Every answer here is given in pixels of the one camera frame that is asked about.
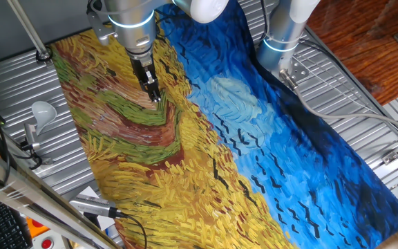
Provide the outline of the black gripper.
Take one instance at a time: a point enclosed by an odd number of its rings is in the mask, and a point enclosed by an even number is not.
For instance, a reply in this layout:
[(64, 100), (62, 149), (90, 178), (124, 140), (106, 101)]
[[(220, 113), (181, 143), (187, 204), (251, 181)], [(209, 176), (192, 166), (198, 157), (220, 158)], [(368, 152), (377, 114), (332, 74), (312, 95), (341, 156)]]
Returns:
[(161, 101), (153, 55), (150, 54), (145, 55), (144, 57), (131, 57), (130, 61), (133, 68), (133, 74), (138, 79), (142, 90), (148, 94), (149, 99), (152, 102)]

